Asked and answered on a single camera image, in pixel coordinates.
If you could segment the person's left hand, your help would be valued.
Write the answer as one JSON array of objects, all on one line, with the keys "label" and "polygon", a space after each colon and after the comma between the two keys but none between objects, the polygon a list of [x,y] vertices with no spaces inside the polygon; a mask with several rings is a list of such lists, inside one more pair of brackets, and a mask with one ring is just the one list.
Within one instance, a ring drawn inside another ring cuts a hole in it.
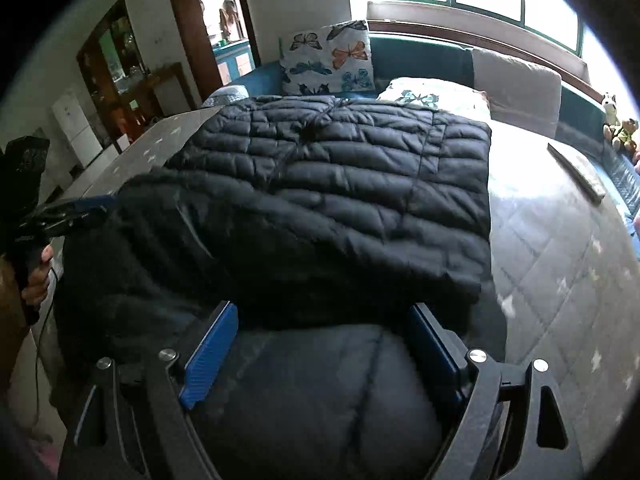
[{"label": "person's left hand", "polygon": [[39,307],[48,296],[54,249],[51,245],[43,248],[38,266],[29,274],[26,287],[22,290],[22,299],[25,304]]}]

